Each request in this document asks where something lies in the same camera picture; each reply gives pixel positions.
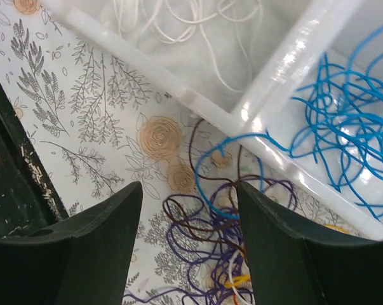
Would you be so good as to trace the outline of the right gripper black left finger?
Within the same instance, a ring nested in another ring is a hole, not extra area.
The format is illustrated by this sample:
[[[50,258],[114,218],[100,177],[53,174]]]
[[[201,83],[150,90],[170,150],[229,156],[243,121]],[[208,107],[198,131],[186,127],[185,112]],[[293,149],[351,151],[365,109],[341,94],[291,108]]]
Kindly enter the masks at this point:
[[[0,238],[0,304],[121,304],[142,200],[132,182],[28,236]]]

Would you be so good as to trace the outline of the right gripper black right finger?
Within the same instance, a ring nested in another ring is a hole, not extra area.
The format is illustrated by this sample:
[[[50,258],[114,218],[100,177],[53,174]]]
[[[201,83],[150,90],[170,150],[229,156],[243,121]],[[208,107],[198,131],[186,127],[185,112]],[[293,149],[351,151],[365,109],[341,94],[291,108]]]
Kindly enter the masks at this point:
[[[257,304],[383,304],[383,241],[329,229],[237,186]]]

